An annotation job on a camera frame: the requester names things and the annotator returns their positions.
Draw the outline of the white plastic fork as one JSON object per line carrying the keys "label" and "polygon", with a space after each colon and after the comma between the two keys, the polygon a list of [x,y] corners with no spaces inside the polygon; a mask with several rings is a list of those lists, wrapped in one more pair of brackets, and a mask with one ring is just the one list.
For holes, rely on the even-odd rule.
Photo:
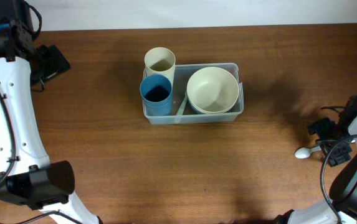
{"label": "white plastic fork", "polygon": [[176,113],[176,117],[174,119],[174,123],[175,124],[179,124],[181,122],[187,102],[188,102],[188,94],[187,94],[187,92],[185,92],[184,99],[183,99],[180,107],[178,108],[178,111]]}

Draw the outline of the blue cup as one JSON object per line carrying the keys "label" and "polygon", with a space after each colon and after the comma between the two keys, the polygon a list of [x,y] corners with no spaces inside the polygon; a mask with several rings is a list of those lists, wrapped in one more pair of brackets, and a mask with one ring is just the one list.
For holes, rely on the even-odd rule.
{"label": "blue cup", "polygon": [[171,99],[173,86],[163,75],[150,75],[141,82],[140,94],[147,105],[163,106]]}
{"label": "blue cup", "polygon": [[172,112],[172,101],[169,100],[167,103],[161,106],[154,106],[144,102],[145,112],[148,116],[167,116]]}

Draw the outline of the blue cup front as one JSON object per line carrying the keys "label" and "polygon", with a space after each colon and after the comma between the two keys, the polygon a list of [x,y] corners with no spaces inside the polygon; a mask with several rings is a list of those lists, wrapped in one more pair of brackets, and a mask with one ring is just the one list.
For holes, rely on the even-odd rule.
{"label": "blue cup front", "polygon": [[163,75],[150,75],[141,82],[140,94],[147,105],[163,106],[171,99],[173,86]]}

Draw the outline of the blue bowl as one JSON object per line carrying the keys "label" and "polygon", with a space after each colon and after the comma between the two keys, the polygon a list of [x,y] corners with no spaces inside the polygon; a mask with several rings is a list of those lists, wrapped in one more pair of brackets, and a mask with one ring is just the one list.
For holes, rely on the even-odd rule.
{"label": "blue bowl", "polygon": [[202,111],[199,111],[195,106],[193,106],[192,104],[190,104],[190,107],[192,108],[192,110],[196,113],[196,114],[204,114]]}

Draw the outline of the cream cup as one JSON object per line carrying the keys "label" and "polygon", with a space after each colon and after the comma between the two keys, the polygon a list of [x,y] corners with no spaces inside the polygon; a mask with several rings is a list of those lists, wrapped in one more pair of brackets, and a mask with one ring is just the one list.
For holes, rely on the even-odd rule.
{"label": "cream cup", "polygon": [[176,68],[176,57],[174,53],[164,47],[155,47],[147,51],[145,57],[145,71],[150,75],[163,75],[174,83],[174,73]]}

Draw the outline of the cream bowl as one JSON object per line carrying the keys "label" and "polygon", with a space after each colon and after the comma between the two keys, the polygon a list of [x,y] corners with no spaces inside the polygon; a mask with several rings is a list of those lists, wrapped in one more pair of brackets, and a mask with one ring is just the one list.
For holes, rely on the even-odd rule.
{"label": "cream bowl", "polygon": [[189,100],[189,104],[195,106],[199,111],[202,111],[204,114],[219,114],[219,113],[228,113],[233,107],[235,103],[230,106],[223,106],[217,102],[213,102],[212,104],[208,105],[205,109],[198,107],[195,103]]}
{"label": "cream bowl", "polygon": [[223,106],[236,103],[240,89],[232,73],[219,67],[206,67],[192,74],[186,92],[188,100],[205,109],[214,101]]}

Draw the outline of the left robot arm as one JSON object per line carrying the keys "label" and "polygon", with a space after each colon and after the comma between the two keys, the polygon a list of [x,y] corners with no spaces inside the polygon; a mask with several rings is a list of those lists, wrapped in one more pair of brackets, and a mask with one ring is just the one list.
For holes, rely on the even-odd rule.
{"label": "left robot arm", "polygon": [[0,200],[57,223],[100,223],[75,193],[71,164],[51,162],[40,139],[31,93],[70,64],[56,46],[34,45],[34,14],[25,1],[0,1]]}

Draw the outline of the white plastic spoon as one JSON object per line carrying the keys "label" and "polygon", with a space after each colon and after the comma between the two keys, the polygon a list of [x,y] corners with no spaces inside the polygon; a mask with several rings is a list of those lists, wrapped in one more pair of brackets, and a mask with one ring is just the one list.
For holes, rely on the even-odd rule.
{"label": "white plastic spoon", "polygon": [[320,146],[315,146],[313,148],[301,147],[295,151],[295,157],[297,159],[306,159],[310,157],[314,152],[320,151]]}

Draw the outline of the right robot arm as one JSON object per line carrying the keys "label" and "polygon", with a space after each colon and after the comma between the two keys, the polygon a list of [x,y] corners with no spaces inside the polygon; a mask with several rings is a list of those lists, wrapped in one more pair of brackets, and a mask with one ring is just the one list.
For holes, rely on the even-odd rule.
{"label": "right robot arm", "polygon": [[295,152],[298,159],[321,151],[325,158],[320,171],[320,188],[324,199],[303,210],[290,210],[273,222],[281,224],[357,223],[357,95],[345,106],[332,106],[338,122],[329,118],[308,125],[309,134],[318,139],[313,148]]}

